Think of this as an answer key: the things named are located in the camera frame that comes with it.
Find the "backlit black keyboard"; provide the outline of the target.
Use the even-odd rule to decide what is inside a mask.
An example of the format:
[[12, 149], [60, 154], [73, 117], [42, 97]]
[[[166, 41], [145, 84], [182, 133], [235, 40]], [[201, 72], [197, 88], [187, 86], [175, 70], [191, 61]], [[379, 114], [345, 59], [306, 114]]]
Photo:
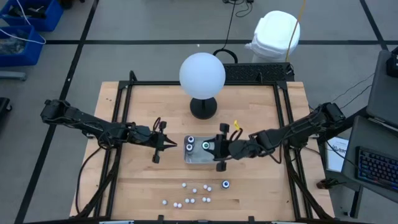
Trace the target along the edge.
[[398, 192], [398, 158], [357, 146], [355, 178]]

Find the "white globe table lamp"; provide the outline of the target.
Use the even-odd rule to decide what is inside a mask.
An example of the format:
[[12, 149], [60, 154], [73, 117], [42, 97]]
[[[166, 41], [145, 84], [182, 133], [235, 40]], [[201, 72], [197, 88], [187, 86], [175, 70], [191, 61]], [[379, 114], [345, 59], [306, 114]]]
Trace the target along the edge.
[[221, 61], [206, 52], [195, 53], [184, 60], [179, 82], [191, 96], [190, 111], [198, 119], [210, 119], [217, 110], [215, 96], [223, 89], [226, 72]]

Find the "black perforated box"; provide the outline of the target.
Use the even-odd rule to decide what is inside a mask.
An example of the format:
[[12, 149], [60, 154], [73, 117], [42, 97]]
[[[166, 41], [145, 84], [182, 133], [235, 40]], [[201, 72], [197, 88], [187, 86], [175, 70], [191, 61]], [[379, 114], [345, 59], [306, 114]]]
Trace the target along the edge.
[[290, 63], [226, 63], [227, 82], [294, 82]]

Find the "dark grey keyboard shelf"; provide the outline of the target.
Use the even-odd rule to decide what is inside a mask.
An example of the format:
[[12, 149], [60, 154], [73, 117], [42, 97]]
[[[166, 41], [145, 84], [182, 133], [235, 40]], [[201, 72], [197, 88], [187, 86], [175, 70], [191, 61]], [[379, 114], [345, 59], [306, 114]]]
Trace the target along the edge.
[[348, 161], [351, 161], [354, 164], [356, 163], [356, 148], [359, 146], [373, 149], [376, 152], [380, 152], [381, 154], [385, 153], [387, 156], [392, 156], [398, 159], [398, 131], [357, 116], [354, 119], [345, 156], [346, 161], [344, 161], [341, 171], [345, 177], [357, 182], [364, 188], [398, 203], [398, 192], [355, 178], [356, 168]]

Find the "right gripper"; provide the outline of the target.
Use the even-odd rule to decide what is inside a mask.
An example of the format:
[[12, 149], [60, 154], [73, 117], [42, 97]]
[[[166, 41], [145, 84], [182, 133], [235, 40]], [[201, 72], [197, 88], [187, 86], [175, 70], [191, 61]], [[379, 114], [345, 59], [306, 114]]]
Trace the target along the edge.
[[213, 156], [213, 158], [218, 161], [218, 163], [216, 164], [216, 171], [224, 172], [226, 170], [227, 157], [230, 155], [228, 146], [231, 141], [227, 140], [226, 138], [227, 133], [229, 132], [229, 125], [226, 123], [221, 123], [220, 131], [221, 134], [217, 134], [216, 138], [207, 140], [207, 142], [211, 146], [216, 146], [216, 150], [207, 149], [206, 151], [209, 152]]

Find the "white paper sign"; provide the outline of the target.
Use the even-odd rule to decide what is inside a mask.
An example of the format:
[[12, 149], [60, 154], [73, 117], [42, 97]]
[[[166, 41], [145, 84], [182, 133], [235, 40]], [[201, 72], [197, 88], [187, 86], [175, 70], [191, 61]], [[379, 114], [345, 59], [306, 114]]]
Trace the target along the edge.
[[344, 158], [348, 148], [347, 139], [334, 137], [326, 143], [326, 169], [333, 172], [341, 172]]

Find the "black metal table frame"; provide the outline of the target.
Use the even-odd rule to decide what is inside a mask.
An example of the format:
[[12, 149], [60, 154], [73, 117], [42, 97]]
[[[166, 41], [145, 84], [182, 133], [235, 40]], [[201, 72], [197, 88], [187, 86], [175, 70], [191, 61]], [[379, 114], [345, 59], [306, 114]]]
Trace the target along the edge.
[[[154, 164], [152, 149], [124, 145], [118, 151], [121, 162], [116, 181], [106, 189], [91, 216], [135, 221], [155, 220], [159, 215], [167, 221], [246, 221], [249, 217], [291, 221], [305, 217], [308, 202], [292, 185], [285, 166], [287, 158], [280, 149], [270, 157], [229, 161], [225, 172], [217, 172], [214, 164], [187, 164], [183, 159], [185, 136], [216, 135], [221, 123], [237, 120], [243, 129], [242, 138], [247, 138], [256, 131], [278, 128], [281, 123], [306, 116], [309, 109], [303, 83], [227, 85], [217, 101], [217, 114], [199, 120], [190, 113], [190, 97], [175, 82], [135, 82], [130, 100], [126, 100], [125, 84], [104, 82], [96, 116], [146, 126], [161, 117], [177, 147], [161, 152], [160, 162]], [[228, 189], [221, 186], [224, 180], [230, 183]], [[205, 184], [211, 192], [203, 188]], [[211, 202], [203, 202], [203, 197], [211, 198]], [[186, 198], [194, 198], [195, 203], [185, 203]], [[182, 208], [174, 207], [175, 202]]]

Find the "dark desk top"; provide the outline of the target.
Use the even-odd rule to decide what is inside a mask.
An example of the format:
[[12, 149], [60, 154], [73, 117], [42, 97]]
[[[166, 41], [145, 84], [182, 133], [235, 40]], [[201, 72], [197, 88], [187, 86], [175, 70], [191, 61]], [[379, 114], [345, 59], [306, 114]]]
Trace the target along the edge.
[[371, 117], [398, 128], [398, 77], [387, 74], [390, 57], [388, 50], [379, 52], [366, 111]]

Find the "grey floor bar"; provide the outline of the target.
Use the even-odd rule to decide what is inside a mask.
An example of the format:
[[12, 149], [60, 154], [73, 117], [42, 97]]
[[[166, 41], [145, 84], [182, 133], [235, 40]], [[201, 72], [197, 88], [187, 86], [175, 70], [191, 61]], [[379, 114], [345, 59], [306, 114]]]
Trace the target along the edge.
[[27, 75], [24, 72], [0, 71], [0, 79], [16, 79], [25, 81], [27, 79]]

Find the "blue plastic storage bin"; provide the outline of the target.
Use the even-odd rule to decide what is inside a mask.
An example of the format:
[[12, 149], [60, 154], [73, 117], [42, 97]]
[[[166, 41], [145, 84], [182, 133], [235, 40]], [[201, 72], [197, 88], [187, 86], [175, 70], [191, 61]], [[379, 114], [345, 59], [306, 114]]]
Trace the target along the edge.
[[63, 9], [57, 0], [8, 0], [0, 9], [0, 19], [10, 26], [34, 26], [37, 31], [54, 31]]
[[35, 65], [44, 43], [33, 26], [0, 27], [0, 67]]

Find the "white lidded bucket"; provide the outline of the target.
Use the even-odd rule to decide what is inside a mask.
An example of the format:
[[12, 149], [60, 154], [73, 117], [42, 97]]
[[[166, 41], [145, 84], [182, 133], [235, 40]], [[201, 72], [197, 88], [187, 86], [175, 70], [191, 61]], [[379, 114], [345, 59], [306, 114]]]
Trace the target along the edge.
[[252, 63], [286, 62], [300, 39], [300, 23], [283, 11], [271, 11], [260, 18], [252, 41], [245, 48], [253, 52]]

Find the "black desk device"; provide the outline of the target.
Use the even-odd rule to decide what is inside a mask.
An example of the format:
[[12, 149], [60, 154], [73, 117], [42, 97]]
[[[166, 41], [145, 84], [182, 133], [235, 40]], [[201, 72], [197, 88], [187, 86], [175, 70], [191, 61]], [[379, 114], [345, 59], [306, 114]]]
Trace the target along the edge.
[[398, 47], [391, 52], [386, 61], [386, 73], [390, 77], [398, 78]]

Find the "brown floor object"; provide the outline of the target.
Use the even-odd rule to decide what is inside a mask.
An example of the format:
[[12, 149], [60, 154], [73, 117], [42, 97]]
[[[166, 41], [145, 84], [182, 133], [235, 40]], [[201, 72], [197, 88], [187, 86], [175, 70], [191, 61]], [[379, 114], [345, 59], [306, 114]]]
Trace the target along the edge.
[[323, 179], [316, 183], [318, 189], [330, 189], [335, 184], [335, 179]]

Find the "black floor object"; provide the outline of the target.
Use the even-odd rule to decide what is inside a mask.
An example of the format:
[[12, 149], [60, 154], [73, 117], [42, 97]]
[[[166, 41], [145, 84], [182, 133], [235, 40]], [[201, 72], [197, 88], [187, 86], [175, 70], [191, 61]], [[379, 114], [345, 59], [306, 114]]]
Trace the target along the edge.
[[9, 98], [0, 97], [0, 126], [5, 122], [12, 109], [11, 100]]

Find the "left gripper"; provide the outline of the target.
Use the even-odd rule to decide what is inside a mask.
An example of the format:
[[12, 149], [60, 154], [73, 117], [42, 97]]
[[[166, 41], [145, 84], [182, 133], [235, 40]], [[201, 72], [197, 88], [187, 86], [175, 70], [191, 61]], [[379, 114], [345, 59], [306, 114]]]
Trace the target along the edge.
[[152, 132], [150, 136], [150, 140], [152, 143], [152, 147], [155, 149], [154, 155], [152, 157], [152, 162], [158, 164], [160, 162], [159, 152], [162, 150], [166, 150], [168, 148], [176, 146], [177, 143], [169, 139], [167, 136], [163, 134], [164, 127], [162, 126], [161, 121], [155, 121]]

